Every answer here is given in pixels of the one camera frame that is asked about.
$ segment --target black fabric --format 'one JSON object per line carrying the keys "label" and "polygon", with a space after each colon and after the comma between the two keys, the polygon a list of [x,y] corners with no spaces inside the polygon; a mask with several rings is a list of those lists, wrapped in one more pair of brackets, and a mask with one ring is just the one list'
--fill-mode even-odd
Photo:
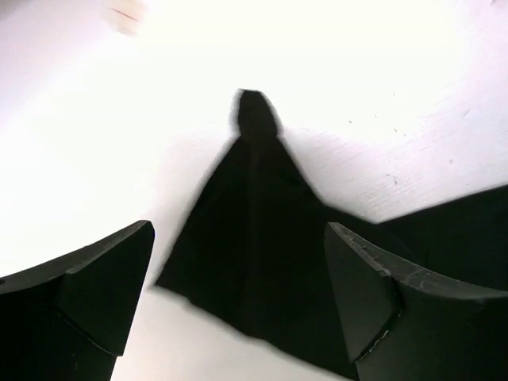
{"label": "black fabric", "polygon": [[241,135],[204,186],[156,285],[250,337],[357,379],[347,360],[325,260],[327,221],[418,262],[380,225],[324,205],[257,91],[238,101]]}

